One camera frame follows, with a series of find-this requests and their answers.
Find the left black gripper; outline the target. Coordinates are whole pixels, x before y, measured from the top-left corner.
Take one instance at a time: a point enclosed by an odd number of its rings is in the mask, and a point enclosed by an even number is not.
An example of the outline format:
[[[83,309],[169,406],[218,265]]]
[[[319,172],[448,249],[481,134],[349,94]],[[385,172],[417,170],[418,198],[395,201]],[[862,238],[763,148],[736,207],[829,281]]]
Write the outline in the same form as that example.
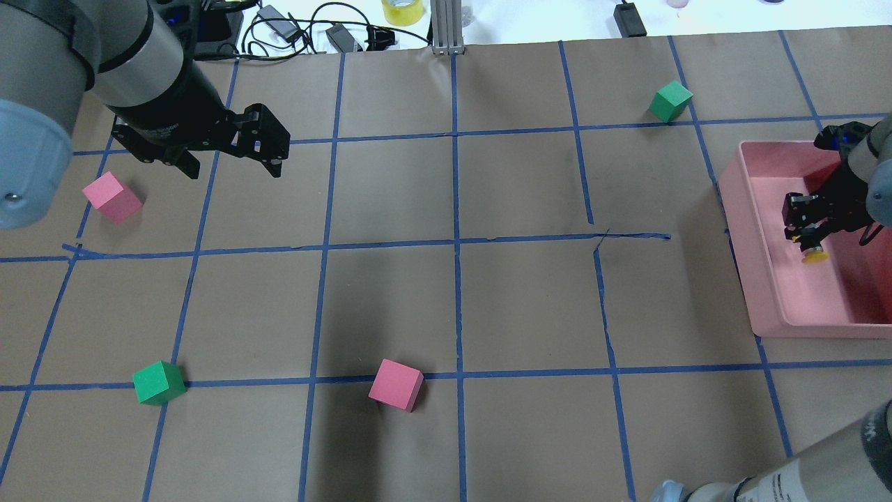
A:
[[[141,162],[163,161],[189,180],[201,174],[192,150],[249,158],[272,178],[281,177],[290,152],[290,133],[267,105],[251,104],[235,115],[211,84],[183,84],[142,105],[110,109],[112,136],[128,153]]]

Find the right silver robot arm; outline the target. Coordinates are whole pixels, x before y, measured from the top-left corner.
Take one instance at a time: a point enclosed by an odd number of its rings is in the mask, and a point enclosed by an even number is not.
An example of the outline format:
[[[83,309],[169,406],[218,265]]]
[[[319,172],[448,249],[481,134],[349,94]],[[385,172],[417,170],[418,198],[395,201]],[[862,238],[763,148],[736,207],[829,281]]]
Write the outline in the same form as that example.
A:
[[[759,337],[890,337],[890,118],[813,140],[743,141],[719,181]],[[889,501],[890,403],[739,482],[654,501]]]

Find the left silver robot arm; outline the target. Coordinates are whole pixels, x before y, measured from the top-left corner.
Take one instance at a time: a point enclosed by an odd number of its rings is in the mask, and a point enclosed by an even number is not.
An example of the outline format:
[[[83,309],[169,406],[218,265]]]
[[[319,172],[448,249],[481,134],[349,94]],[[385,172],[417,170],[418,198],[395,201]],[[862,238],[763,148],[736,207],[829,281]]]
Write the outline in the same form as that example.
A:
[[[112,137],[141,162],[195,180],[197,151],[282,174],[290,134],[262,104],[229,110],[197,65],[237,34],[239,8],[204,1],[3,1],[2,229],[45,217],[73,155],[83,95],[116,120]]]

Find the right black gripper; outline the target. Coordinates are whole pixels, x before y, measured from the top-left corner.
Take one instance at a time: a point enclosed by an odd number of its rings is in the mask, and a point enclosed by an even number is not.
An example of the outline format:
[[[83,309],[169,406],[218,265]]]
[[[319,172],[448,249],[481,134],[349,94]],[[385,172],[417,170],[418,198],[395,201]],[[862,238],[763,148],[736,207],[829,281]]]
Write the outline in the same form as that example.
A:
[[[819,234],[864,230],[869,234],[874,219],[866,208],[868,182],[857,176],[849,165],[849,156],[866,141],[873,125],[844,123],[829,125],[813,140],[813,146],[839,155],[838,166],[814,195],[789,192],[783,198],[784,235],[796,241],[804,229],[815,227]]]

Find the green cube near left arm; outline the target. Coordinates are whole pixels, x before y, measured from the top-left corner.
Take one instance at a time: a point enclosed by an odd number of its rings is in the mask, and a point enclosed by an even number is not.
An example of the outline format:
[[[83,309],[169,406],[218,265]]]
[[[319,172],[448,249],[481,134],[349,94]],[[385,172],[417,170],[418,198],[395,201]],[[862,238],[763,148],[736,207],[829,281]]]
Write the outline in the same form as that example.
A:
[[[146,406],[163,406],[187,392],[181,368],[174,363],[157,361],[132,375],[137,401]]]

